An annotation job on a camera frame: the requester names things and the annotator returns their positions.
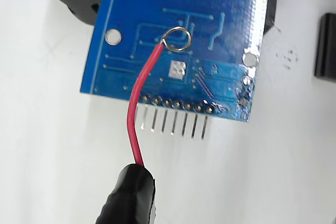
blue circuit board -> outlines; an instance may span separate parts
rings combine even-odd
[[[266,9],[267,0],[102,0],[81,92],[128,100],[161,36],[183,26],[192,46],[164,50],[143,88],[145,102],[180,101],[181,109],[248,121]],[[111,29],[122,35],[116,46],[106,42]],[[186,41],[183,33],[169,37],[176,47]]]

black electrical tape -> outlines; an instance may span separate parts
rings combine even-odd
[[[151,173],[141,165],[126,166],[96,224],[149,224],[155,217],[154,196]]]

white table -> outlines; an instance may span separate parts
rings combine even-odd
[[[65,5],[0,3],[0,223],[93,224],[133,162],[127,103],[79,93],[92,27]],[[205,141],[139,131],[156,224],[332,222],[336,84],[313,77],[325,12],[336,0],[278,0],[249,124],[211,119]]]

red wire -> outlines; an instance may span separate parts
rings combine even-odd
[[[144,164],[143,164],[143,160],[141,156],[137,133],[135,132],[135,111],[136,111],[136,107],[137,107],[137,103],[139,100],[142,87],[145,84],[146,79],[148,75],[150,74],[150,72],[152,71],[155,63],[160,57],[163,49],[164,49],[164,46],[162,44],[157,44],[155,46],[151,56],[149,57],[143,69],[141,70],[139,77],[137,78],[134,84],[132,94],[131,94],[131,99],[130,99],[130,105],[128,107],[127,131],[128,131],[128,135],[130,138],[135,163],[142,165],[142,166],[144,166]]]

wire loop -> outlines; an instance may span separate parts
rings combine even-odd
[[[184,47],[176,48],[173,45],[169,45],[169,43],[167,42],[167,37],[170,34],[172,34],[173,32],[175,32],[175,31],[182,31],[182,32],[184,32],[184,33],[187,34],[188,42],[187,42],[187,44]],[[172,51],[172,52],[183,52],[184,50],[188,49],[191,46],[192,42],[193,42],[193,38],[192,38],[191,33],[186,28],[184,28],[182,26],[176,26],[176,27],[174,27],[172,29],[169,29],[168,31],[165,32],[165,34],[161,38],[160,44],[164,44],[165,47],[169,51]]]

